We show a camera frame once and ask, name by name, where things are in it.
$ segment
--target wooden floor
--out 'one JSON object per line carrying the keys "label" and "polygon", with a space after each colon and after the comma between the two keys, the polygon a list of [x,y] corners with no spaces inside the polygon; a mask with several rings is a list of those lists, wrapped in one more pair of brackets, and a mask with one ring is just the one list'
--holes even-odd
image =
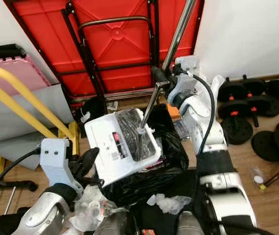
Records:
{"label": "wooden floor", "polygon": [[[147,97],[119,101],[119,109],[144,107],[148,100],[149,98]],[[275,126],[279,123],[279,115],[273,118],[260,117],[259,123],[260,127],[254,128],[254,134],[262,130],[273,131]],[[191,142],[184,141],[183,146],[190,159],[189,166],[194,167],[196,165],[196,159]],[[82,154],[88,148],[89,145],[87,139],[80,140],[80,153]],[[238,146],[230,145],[229,151],[233,164],[241,175],[244,188],[253,206],[258,226],[279,235],[279,180],[267,188],[264,192],[261,192],[253,183],[250,175],[251,168],[257,166],[267,177],[270,177],[279,170],[279,163],[270,163],[259,158],[253,152],[250,141]],[[36,171],[30,171],[26,168],[18,166],[14,168],[5,179],[8,181],[33,180],[39,185],[36,192],[18,190],[10,207],[10,213],[15,212],[19,207],[33,205],[40,194],[48,186],[47,178],[41,168],[38,168]],[[5,211],[9,195],[9,190],[0,191],[0,215]]]}

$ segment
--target white plastic container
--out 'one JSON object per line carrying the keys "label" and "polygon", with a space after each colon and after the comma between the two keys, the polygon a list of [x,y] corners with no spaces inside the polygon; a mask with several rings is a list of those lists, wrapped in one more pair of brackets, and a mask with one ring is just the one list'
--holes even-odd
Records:
{"label": "white plastic container", "polygon": [[[143,112],[139,109],[136,111],[140,119],[143,119]],[[133,160],[129,152],[115,114],[107,114],[86,123],[85,130],[90,147],[100,149],[95,165],[99,178],[104,180],[103,187],[156,163],[160,158],[161,149],[147,124],[145,130],[153,144],[155,154],[138,162]],[[118,134],[120,148],[124,153],[123,158],[114,139],[114,133]]]}

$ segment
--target black plastic bag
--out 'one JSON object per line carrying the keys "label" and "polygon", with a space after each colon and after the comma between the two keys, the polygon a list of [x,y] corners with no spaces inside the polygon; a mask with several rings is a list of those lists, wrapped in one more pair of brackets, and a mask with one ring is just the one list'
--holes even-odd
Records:
{"label": "black plastic bag", "polygon": [[188,156],[176,133],[171,117],[165,105],[155,106],[148,125],[154,129],[153,136],[161,137],[165,166],[149,172],[136,173],[114,182],[101,191],[117,206],[127,206],[141,200],[147,200],[152,194],[171,184],[175,177],[188,168]]}

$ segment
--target crumpled plastic wrap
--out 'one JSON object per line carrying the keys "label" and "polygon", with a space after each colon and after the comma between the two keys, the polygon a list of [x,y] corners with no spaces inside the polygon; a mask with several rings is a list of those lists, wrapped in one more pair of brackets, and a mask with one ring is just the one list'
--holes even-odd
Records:
{"label": "crumpled plastic wrap", "polygon": [[74,216],[69,219],[71,225],[64,235],[75,235],[78,231],[94,231],[106,216],[117,211],[114,202],[106,199],[100,192],[98,186],[87,186],[83,196],[75,202]]}
{"label": "crumpled plastic wrap", "polygon": [[165,197],[163,193],[152,195],[147,204],[153,206],[157,204],[163,213],[178,214],[185,205],[189,204],[192,198],[185,196]]}
{"label": "crumpled plastic wrap", "polygon": [[121,110],[116,112],[115,116],[134,161],[140,161],[155,154],[155,148],[146,130],[138,131],[141,119],[136,109]]}

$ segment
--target white wall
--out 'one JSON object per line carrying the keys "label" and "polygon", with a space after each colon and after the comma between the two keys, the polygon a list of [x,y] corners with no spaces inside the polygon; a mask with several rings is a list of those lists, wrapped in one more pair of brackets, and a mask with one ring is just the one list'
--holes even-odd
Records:
{"label": "white wall", "polygon": [[20,45],[29,55],[31,55],[50,82],[57,82],[56,77],[42,59],[41,55],[37,52],[36,48],[26,36],[4,2],[0,0],[0,45],[12,43]]}
{"label": "white wall", "polygon": [[195,54],[208,78],[279,74],[279,0],[205,0]]}

